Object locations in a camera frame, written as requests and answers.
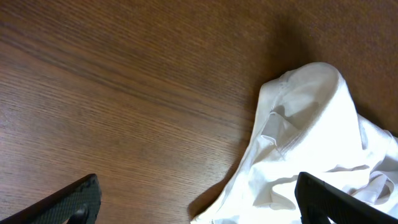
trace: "cloth fold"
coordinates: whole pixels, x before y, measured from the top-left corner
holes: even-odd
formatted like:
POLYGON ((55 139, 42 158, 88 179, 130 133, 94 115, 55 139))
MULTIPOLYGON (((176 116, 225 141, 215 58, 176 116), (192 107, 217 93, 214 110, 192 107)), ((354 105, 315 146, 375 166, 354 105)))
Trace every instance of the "cloth fold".
POLYGON ((241 163, 191 224, 301 223, 294 197, 309 172, 398 218, 398 143, 356 113, 345 80, 311 63, 265 83, 241 163))

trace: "brown wooden surface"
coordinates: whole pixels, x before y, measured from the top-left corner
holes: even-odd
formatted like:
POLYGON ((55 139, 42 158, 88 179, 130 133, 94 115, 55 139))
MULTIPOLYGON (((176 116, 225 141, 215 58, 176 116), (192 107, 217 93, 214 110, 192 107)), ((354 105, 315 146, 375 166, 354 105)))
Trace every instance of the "brown wooden surface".
POLYGON ((97 223, 187 223, 260 86, 309 62, 398 133, 397 20, 393 0, 0 1, 0 219, 94 172, 97 223))

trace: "white t-shirt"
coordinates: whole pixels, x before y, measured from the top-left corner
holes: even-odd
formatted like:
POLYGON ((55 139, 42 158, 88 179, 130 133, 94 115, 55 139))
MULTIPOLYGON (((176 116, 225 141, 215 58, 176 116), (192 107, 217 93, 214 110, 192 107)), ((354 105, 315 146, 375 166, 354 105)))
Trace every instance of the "white t-shirt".
POLYGON ((398 218, 397 142, 356 113, 335 67, 287 72, 261 87, 236 173, 191 224, 301 223, 294 189, 302 171, 398 218))

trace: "black object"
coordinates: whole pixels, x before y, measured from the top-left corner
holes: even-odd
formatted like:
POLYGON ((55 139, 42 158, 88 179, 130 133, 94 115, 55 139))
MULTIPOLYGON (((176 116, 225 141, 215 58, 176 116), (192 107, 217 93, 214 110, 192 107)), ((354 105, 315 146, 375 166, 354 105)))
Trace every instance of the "black object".
POLYGON ((89 174, 0 224, 94 224, 100 206, 97 176, 89 174))
POLYGON ((398 223, 398 220, 360 200, 332 187, 324 181, 301 172, 295 196, 303 224, 398 223))

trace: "white cloth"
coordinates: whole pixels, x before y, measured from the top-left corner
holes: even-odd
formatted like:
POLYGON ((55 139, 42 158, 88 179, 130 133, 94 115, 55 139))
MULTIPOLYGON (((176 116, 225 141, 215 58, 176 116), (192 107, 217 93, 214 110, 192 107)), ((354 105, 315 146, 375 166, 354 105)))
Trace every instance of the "white cloth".
POLYGON ((301 223, 301 171, 398 218, 398 139, 356 113, 343 77, 311 63, 265 83, 242 161, 191 224, 301 223))

